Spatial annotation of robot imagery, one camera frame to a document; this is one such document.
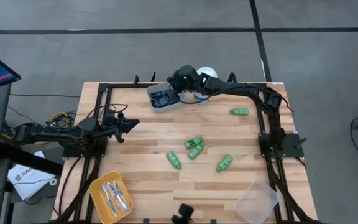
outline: gray carpet floor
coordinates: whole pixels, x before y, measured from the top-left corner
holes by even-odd
[[[262,28],[358,27],[358,1],[256,0]],[[0,0],[0,30],[253,27],[246,0]],[[304,144],[319,219],[358,223],[358,152],[349,135],[358,117],[358,32],[263,33],[274,82],[285,82]],[[264,81],[253,32],[192,34],[0,34],[0,59],[22,76],[12,93],[79,95],[86,81],[162,81],[184,64],[219,77]],[[39,123],[75,110],[76,98],[11,96],[9,105]],[[27,122],[7,111],[11,126]],[[358,144],[358,131],[354,133]],[[28,146],[59,161],[56,145]],[[57,189],[18,202],[13,223],[47,222]]]

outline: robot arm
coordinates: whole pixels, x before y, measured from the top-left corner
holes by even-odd
[[[204,95],[216,96],[218,94],[229,94],[247,96],[268,116],[270,134],[268,143],[270,147],[281,151],[283,149],[284,129],[280,124],[280,105],[282,95],[269,87],[261,87],[255,84],[224,82],[209,75],[198,75],[197,71],[185,65],[177,70],[167,81],[178,94],[184,91],[197,91]]]
[[[113,135],[119,143],[124,140],[122,133],[128,133],[138,123],[138,119],[127,119],[122,112],[115,116],[112,109],[107,110],[104,120],[99,123],[97,118],[89,117],[80,121],[72,128],[58,128],[55,126],[43,126],[34,123],[26,123],[16,127],[13,141],[19,144],[33,144],[37,141],[53,141],[71,145],[74,147],[83,146],[96,141],[99,138]]]

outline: clear plastic container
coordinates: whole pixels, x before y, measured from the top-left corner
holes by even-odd
[[[236,212],[251,224],[263,224],[280,200],[278,193],[257,179],[236,204]]]
[[[149,96],[149,99],[151,100],[151,94],[152,93],[156,93],[156,92],[160,92],[160,91],[165,91],[165,90],[169,90],[169,83],[165,82],[165,83],[161,83],[161,84],[157,84],[157,85],[153,85],[153,86],[150,86],[147,88],[147,94]],[[179,97],[181,100],[183,100],[183,95],[182,94],[179,94]],[[162,112],[165,112],[165,111],[168,111],[168,110],[172,110],[172,109],[175,109],[179,106],[182,106],[183,103],[174,103],[172,105],[168,105],[168,106],[164,106],[163,108],[155,108],[153,107],[153,105],[151,104],[150,102],[150,105],[151,107],[153,108],[153,111],[155,113],[162,113]]]

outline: wooden tabletop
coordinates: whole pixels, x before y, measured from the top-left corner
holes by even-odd
[[[96,82],[84,83],[76,123],[94,108],[98,85]],[[283,83],[267,85],[287,97]],[[106,155],[101,160],[99,176],[118,171],[134,201],[133,211],[121,223],[142,223],[144,218],[150,219],[151,223],[171,223],[172,215],[178,213],[182,203],[195,208],[192,218],[196,223],[209,223],[210,219],[217,219],[218,223],[244,223],[234,210],[236,202],[256,179],[268,183],[265,159],[260,155],[257,139],[260,129],[255,104],[250,98],[218,95],[207,105],[183,105],[156,114],[145,88],[116,88],[112,91],[111,103],[128,104],[124,115],[140,119],[128,135],[123,135],[124,144],[118,144],[115,138],[109,139]],[[233,107],[246,107],[249,115],[230,115],[229,110]],[[294,132],[291,112],[284,104],[280,107],[280,116],[285,131]],[[265,125],[269,130],[267,117]],[[205,147],[195,160],[191,160],[183,142],[200,135],[204,137]],[[181,170],[174,169],[168,162],[165,154],[169,151],[181,161]],[[226,154],[234,160],[224,172],[217,173],[216,165]],[[75,160],[69,158],[65,162],[61,180],[66,178]],[[78,192],[83,162],[81,159],[69,176],[62,210]],[[317,218],[305,168],[294,159],[284,159],[283,162],[290,193],[306,214]],[[56,209],[62,185],[63,181],[60,182]],[[83,199],[81,219],[85,218],[87,204],[88,193]],[[280,206],[285,219],[283,199]],[[92,223],[100,223],[95,208]],[[273,212],[266,223],[275,223]]]

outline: green plastic bottle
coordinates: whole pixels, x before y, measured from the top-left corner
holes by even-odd
[[[221,172],[226,169],[226,167],[233,161],[233,157],[226,155],[223,160],[216,167],[217,172]]]
[[[173,153],[172,151],[168,152],[167,159],[171,162],[175,169],[181,169],[180,161],[176,157],[175,153]]]
[[[194,159],[195,157],[198,156],[198,154],[203,150],[204,148],[204,143],[199,143],[198,145],[196,145],[196,147],[194,147],[194,149],[192,149],[188,154],[187,156],[190,158],[190,159]]]
[[[249,113],[247,108],[233,108],[230,110],[230,114],[238,116],[247,116]]]
[[[199,143],[203,142],[203,137],[200,136],[200,137],[195,137],[193,139],[190,139],[190,140],[187,140],[185,141],[185,146],[187,149],[193,147],[193,146],[196,146],[198,145]]]

